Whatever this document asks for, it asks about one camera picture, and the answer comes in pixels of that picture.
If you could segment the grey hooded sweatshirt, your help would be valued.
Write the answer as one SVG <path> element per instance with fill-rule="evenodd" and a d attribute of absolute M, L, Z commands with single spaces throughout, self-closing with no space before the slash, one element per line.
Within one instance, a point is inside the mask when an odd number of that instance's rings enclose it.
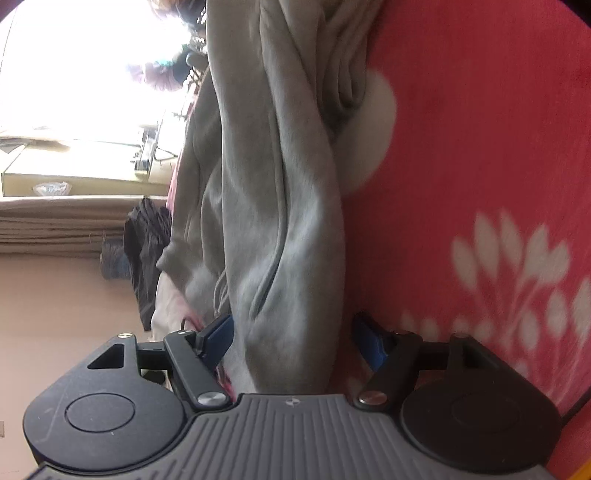
<path fill-rule="evenodd" d="M 335 139 L 365 93 L 377 1 L 211 1 L 159 268 L 197 317 L 229 314 L 235 390 L 319 393 L 342 323 Z"/>

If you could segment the black garment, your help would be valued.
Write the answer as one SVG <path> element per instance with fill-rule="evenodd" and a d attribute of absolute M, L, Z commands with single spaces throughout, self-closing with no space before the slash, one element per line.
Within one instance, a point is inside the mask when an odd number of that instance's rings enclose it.
<path fill-rule="evenodd" d="M 169 244 L 171 214 L 165 205 L 144 197 L 129 212 L 124 225 L 123 251 L 143 330 L 151 330 L 155 295 L 161 271 L 157 262 Z"/>

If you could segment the beige curtain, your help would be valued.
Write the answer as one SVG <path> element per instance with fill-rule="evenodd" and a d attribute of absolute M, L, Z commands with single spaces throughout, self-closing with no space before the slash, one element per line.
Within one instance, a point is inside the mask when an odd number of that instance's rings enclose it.
<path fill-rule="evenodd" d="M 30 196 L 1 199 L 1 253 L 95 258 L 103 241 L 121 238 L 132 210 L 166 208 L 163 197 Z"/>

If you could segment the red floral blanket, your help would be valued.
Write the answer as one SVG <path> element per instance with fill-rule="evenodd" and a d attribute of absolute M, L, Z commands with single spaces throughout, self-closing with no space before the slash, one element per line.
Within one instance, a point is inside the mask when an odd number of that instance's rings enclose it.
<path fill-rule="evenodd" d="M 388 1 L 394 120 L 344 198 L 346 319 L 465 332 L 566 412 L 590 386 L 590 30 L 560 1 Z"/>

